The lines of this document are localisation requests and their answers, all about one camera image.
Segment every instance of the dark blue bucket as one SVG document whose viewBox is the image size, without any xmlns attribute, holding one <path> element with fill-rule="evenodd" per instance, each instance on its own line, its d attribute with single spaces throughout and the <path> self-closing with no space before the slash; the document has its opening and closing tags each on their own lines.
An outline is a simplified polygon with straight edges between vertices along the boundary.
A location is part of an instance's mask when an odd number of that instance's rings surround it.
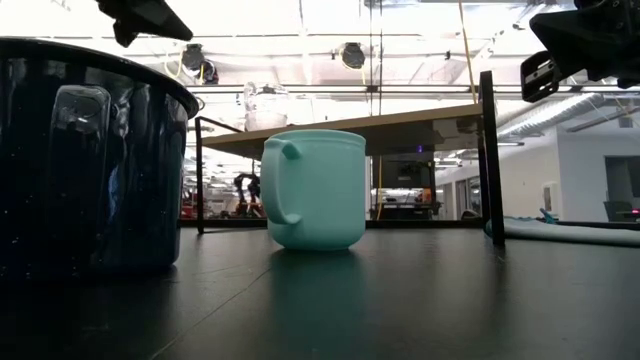
<svg viewBox="0 0 640 360">
<path fill-rule="evenodd" d="M 0 281 L 171 265 L 196 112 L 141 65 L 0 38 Z"/>
</svg>

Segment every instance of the mug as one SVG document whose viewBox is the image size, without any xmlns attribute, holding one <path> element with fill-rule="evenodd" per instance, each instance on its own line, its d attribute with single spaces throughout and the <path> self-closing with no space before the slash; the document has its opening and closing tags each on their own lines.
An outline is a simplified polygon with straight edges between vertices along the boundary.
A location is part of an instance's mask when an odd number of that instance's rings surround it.
<svg viewBox="0 0 640 360">
<path fill-rule="evenodd" d="M 365 231 L 365 139 L 333 130 L 280 133 L 264 144 L 262 202 L 271 237 L 297 250 L 341 250 Z"/>
</svg>

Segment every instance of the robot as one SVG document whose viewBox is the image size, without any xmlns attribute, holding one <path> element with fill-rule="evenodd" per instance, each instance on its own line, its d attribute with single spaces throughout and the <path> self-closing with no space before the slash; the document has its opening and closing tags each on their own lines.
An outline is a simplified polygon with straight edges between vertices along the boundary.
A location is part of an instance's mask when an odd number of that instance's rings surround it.
<svg viewBox="0 0 640 360">
<path fill-rule="evenodd" d="M 242 182 L 244 179 L 251 179 L 251 182 L 247 186 L 249 195 L 251 196 L 251 202 L 247 203 L 242 191 Z M 236 216 L 244 218 L 264 218 L 266 214 L 262 209 L 262 204 L 258 203 L 256 199 L 260 198 L 260 178 L 255 174 L 240 174 L 233 179 L 233 184 L 236 186 L 238 192 L 238 205 L 236 206 Z"/>
<path fill-rule="evenodd" d="M 529 25 L 547 51 L 522 63 L 522 98 L 536 102 L 583 69 L 589 80 L 640 83 L 640 1 L 575 0 L 577 10 L 538 14 Z"/>
<path fill-rule="evenodd" d="M 189 41 L 193 33 L 164 0 L 97 0 L 100 11 L 115 19 L 116 41 L 129 47 L 139 33 Z"/>
</svg>

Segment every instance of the white wall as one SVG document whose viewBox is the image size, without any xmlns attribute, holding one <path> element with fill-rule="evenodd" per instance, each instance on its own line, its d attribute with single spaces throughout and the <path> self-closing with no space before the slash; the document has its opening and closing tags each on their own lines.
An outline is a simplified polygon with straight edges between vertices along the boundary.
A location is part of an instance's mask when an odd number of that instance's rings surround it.
<svg viewBox="0 0 640 360">
<path fill-rule="evenodd" d="M 562 193 L 555 129 L 546 131 L 542 137 L 525 139 L 523 147 L 501 147 L 499 152 L 504 214 L 518 217 L 541 216 L 539 209 L 544 205 L 543 185 L 556 182 L 558 193 Z M 467 179 L 478 176 L 478 173 L 477 161 L 465 163 L 462 168 L 436 173 L 436 184 L 444 185 Z M 559 199 L 557 205 L 558 211 L 555 213 L 562 218 L 563 207 Z"/>
<path fill-rule="evenodd" d="M 605 156 L 640 155 L 640 129 L 558 132 L 564 220 L 607 222 Z"/>
</svg>

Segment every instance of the mug handle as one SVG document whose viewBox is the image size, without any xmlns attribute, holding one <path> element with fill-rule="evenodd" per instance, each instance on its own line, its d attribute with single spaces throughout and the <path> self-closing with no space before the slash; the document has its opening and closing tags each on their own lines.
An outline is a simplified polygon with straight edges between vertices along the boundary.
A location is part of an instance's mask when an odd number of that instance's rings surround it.
<svg viewBox="0 0 640 360">
<path fill-rule="evenodd" d="M 262 172 L 262 199 L 263 206 L 269 220 L 276 224 L 293 225 L 302 217 L 298 214 L 285 214 L 280 201 L 280 154 L 284 154 L 287 160 L 296 160 L 301 157 L 298 149 L 291 141 L 269 139 L 264 143 L 262 162 L 273 164 L 271 171 Z"/>
</svg>

